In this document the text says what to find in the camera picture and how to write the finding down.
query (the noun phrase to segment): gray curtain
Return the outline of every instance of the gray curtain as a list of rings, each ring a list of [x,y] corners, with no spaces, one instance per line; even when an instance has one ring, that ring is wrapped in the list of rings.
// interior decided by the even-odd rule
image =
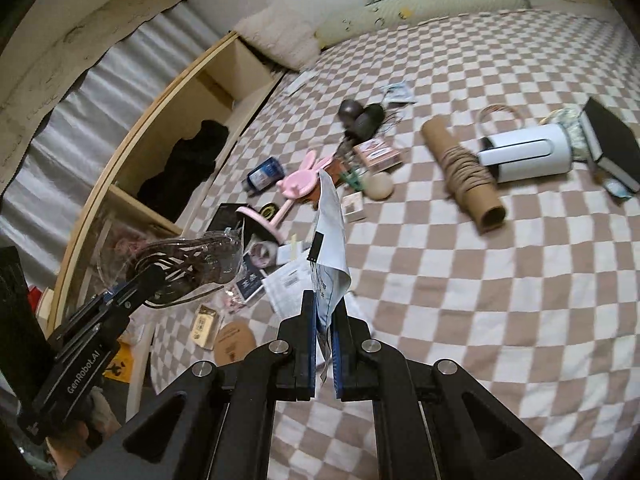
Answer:
[[[43,121],[0,204],[0,246],[53,287],[71,231],[111,155],[164,88],[220,37],[177,4],[112,46]]]

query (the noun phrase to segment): metal screw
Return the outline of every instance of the metal screw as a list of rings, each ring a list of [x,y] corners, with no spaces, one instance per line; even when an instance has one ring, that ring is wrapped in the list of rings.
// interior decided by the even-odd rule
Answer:
[[[443,359],[438,363],[438,370],[441,374],[452,375],[458,371],[458,365],[448,359]]]
[[[213,371],[213,365],[209,361],[198,361],[191,368],[191,373],[196,377],[206,377]]]
[[[289,343],[282,339],[276,339],[276,341],[271,341],[269,343],[269,350],[274,354],[284,354],[289,350]]]
[[[365,339],[362,342],[362,349],[368,354],[373,354],[379,351],[381,348],[382,345],[377,339]]]

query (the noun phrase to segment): barcode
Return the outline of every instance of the barcode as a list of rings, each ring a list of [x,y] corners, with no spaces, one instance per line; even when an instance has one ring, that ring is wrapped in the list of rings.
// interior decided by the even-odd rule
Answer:
[[[284,286],[295,285],[300,280],[298,279],[298,272],[294,271],[284,279]]]

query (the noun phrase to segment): triangular cutout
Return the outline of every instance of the triangular cutout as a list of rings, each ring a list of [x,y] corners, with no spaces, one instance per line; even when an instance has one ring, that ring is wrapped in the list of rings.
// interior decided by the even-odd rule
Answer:
[[[478,434],[482,450],[489,460],[499,458],[522,446],[521,437],[497,418],[475,395],[465,392],[462,394],[462,401]]]
[[[124,441],[124,449],[143,460],[159,463],[174,434],[175,425],[180,419],[185,403],[186,398],[181,394],[169,399]]]

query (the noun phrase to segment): rope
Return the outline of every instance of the rope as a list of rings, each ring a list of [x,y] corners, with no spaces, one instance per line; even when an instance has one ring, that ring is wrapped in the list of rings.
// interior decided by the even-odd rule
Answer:
[[[467,191],[482,184],[494,183],[491,173],[478,163],[476,155],[458,144],[446,150],[439,163],[445,175],[447,188],[454,193],[456,201],[461,205]]]

